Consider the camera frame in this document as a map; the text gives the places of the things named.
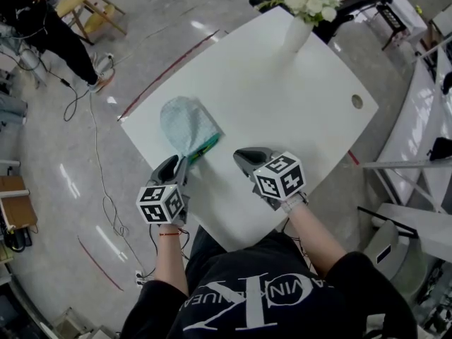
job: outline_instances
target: red line on floor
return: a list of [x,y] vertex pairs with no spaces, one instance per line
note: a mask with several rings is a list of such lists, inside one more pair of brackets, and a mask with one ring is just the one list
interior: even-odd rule
[[133,102],[126,108],[126,110],[124,111],[123,114],[121,114],[121,116],[118,118],[118,121],[125,116],[129,110],[139,101],[139,99],[141,98],[141,96],[152,86],[154,85],[156,82],[158,82],[160,79],[163,78],[163,76],[168,73],[168,71],[170,71],[171,69],[173,69],[177,64],[179,64],[182,60],[184,60],[187,55],[189,55],[190,53],[192,53],[192,51],[194,51],[195,49],[199,48],[201,46],[201,44],[203,44],[204,42],[206,42],[207,40],[209,40],[212,36],[214,36],[217,32],[219,32],[219,30],[215,31],[213,34],[210,34],[209,36],[205,37],[204,39],[202,39],[198,44],[194,45],[190,50],[188,50],[184,55],[182,55],[181,57],[179,57],[173,64],[171,64],[167,69],[165,69],[165,71],[163,71],[163,73],[161,73],[150,85],[148,85],[145,90],[143,90],[143,92],[141,92],[137,98],[135,98],[133,100]]
[[355,155],[352,153],[351,150],[348,151],[348,155],[352,158],[352,160],[356,164],[356,166],[359,166],[359,160],[355,157]]
[[99,268],[99,270],[101,270],[102,273],[103,273],[105,276],[107,276],[107,279],[110,280],[110,281],[112,282],[112,284],[113,284],[114,286],[116,286],[118,289],[120,289],[121,291],[124,291],[124,290],[122,290],[122,289],[119,287],[118,284],[116,284],[116,283],[113,281],[113,279],[112,279],[111,277],[108,276],[108,274],[105,272],[105,270],[104,270],[103,268],[101,268],[100,265],[96,262],[96,260],[91,256],[91,254],[90,254],[90,253],[88,252],[88,250],[86,249],[85,245],[83,245],[83,244],[82,244],[82,241],[80,241],[80,237],[77,236],[77,239],[78,239],[78,242],[80,242],[80,245],[82,246],[83,250],[85,250],[85,253],[90,257],[90,259],[93,261],[93,263],[96,264],[96,266]]

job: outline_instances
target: person in black clothing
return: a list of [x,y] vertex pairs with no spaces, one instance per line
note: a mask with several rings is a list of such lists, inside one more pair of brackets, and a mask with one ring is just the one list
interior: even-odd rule
[[284,233],[226,252],[201,227],[184,270],[178,227],[161,225],[154,280],[121,339],[417,338],[409,306],[364,254],[347,254],[302,195],[282,208],[318,275]]
[[86,81],[90,92],[98,92],[113,79],[113,69],[97,74],[77,34],[45,0],[0,0],[0,18],[30,45],[62,58],[77,76]]

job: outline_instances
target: black t-shirt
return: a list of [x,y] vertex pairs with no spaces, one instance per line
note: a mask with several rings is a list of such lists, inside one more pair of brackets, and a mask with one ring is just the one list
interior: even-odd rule
[[265,240],[214,256],[196,272],[201,279],[189,298],[165,282],[148,282],[121,338],[363,338],[374,314],[385,314],[386,337],[417,337],[405,300],[357,252],[325,280],[299,252]]
[[44,0],[0,0],[0,18],[23,35],[42,28],[46,14],[47,3]]

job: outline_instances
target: bouquet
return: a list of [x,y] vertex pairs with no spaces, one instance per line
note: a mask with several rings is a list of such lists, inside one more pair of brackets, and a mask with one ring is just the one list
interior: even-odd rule
[[266,6],[286,5],[296,18],[305,23],[317,26],[321,21],[333,21],[336,17],[338,0],[267,0],[257,6],[261,9]]

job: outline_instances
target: floor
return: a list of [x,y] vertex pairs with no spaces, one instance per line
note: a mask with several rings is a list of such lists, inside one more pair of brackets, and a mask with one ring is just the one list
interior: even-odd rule
[[[135,207],[137,189],[147,182],[151,169],[117,118],[151,81],[211,32],[230,32],[258,13],[248,0],[113,1],[127,12],[123,18],[117,16],[127,36],[106,28],[88,50],[111,52],[120,61],[114,81],[93,96],[92,107],[105,189],[126,227],[130,247],[113,232],[102,209],[104,192],[88,96],[80,100],[74,118],[66,123],[63,113],[73,93],[53,77],[36,90],[29,75],[17,71],[16,95],[29,104],[28,122],[21,129],[8,125],[0,133],[0,146],[2,158],[20,158],[20,173],[39,219],[33,246],[11,264],[21,285],[50,321],[72,307],[93,326],[119,331],[140,292],[134,282],[135,270],[141,268],[137,259],[149,271],[155,250]],[[330,43],[379,105],[351,148],[360,162],[374,160],[382,149],[412,73],[399,49],[381,51],[387,37],[378,31],[378,26],[358,17]],[[84,83],[64,63],[48,52],[44,61],[84,93]],[[356,206],[377,208],[386,200],[374,181],[346,155],[310,196],[311,209],[348,250],[362,248],[371,236],[369,218],[358,215]],[[112,217],[112,207],[107,202],[105,206]],[[196,227],[189,221],[190,232]]]

